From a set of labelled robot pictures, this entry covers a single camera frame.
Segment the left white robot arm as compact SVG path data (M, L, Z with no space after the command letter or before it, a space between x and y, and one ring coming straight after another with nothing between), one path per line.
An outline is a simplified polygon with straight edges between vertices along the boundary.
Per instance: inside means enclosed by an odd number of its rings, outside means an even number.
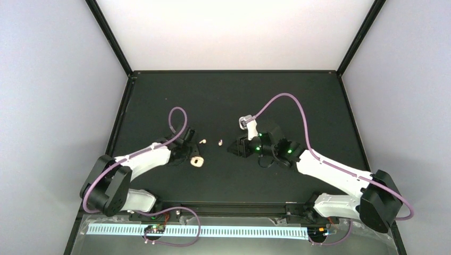
M186 128L180 137L170 135L157 140L141 153L111 157L100 156L80 189L85 211L100 212L112 217L121 211L149 213L157 198L146 189L132 189L131 182L151 169L168 165L176 166L187 160L195 167L203 162L199 147L194 142L196 131Z

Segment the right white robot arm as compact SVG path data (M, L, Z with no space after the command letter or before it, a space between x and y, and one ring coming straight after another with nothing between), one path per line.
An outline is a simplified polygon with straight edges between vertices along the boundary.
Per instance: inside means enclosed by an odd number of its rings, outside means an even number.
M247 128L247 134L237 137L227 151L242 158L253 154L270 157L281 167L295 167L299 173L344 192L314 195L313 202L303 207L304 218L311 223L322 217L357 219L374 231L388 233L403 205L395 196L399 190L387 172L361 171L322 157L299 142L288 140L276 124L263 132L252 126Z

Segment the square white earbud case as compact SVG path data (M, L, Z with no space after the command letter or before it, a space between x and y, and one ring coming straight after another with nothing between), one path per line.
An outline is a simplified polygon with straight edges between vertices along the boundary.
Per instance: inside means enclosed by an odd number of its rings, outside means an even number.
M204 158L201 156L194 156L190 159L190 164L194 167L202 167L204 165Z

